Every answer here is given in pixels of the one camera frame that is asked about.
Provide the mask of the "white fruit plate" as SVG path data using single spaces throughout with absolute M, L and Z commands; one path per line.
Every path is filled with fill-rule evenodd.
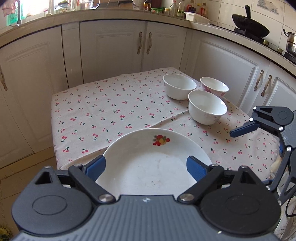
M 128 133 L 104 152 L 106 168 L 96 183 L 115 198 L 120 195 L 178 197 L 196 183 L 187 158 L 212 162 L 202 148 L 180 133 L 149 128 Z

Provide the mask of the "white pink floral bowl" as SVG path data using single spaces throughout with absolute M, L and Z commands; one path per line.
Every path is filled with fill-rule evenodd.
M 229 91 L 229 87 L 223 82 L 211 78 L 211 77 L 201 77 L 201 90 L 210 92 L 215 96 L 222 98 Z

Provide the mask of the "chrome kitchen faucet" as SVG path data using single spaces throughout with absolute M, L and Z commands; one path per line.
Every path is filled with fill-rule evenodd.
M 16 0 L 15 3 L 15 12 L 10 14 L 8 17 L 9 26 L 15 27 L 19 26 L 22 23 L 22 5 L 20 0 Z

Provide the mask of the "cherry print tablecloth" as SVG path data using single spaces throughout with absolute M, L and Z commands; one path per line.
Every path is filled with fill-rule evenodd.
M 119 137 L 142 128 L 165 128 L 189 137 L 225 169 L 250 167 L 266 180 L 278 157 L 278 141 L 257 130 L 231 138 L 248 115 L 227 101 L 227 114 L 211 126 L 201 125 L 188 112 L 188 102 L 173 100 L 164 91 L 163 76 L 175 68 L 122 74 L 54 94 L 51 123 L 58 169 L 88 163 Z

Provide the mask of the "steel cooking pot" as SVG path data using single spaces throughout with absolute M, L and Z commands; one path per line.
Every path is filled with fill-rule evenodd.
M 287 36 L 286 51 L 291 56 L 296 57 L 295 33 L 293 33 L 293 32 L 286 32 L 285 29 L 283 29 L 283 32 Z

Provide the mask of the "black wok on stove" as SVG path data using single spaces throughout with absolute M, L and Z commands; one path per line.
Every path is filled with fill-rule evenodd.
M 239 29 L 250 32 L 259 38 L 266 37 L 270 31 L 267 27 L 251 18 L 251 10 L 249 5 L 245 5 L 246 16 L 233 14 L 232 20 Z

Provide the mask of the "white plastic tray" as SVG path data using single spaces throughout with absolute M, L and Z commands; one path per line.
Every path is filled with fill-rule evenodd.
M 201 24 L 210 24 L 211 21 L 204 16 L 201 16 L 196 13 L 185 12 L 185 19 L 191 22 L 201 23 Z

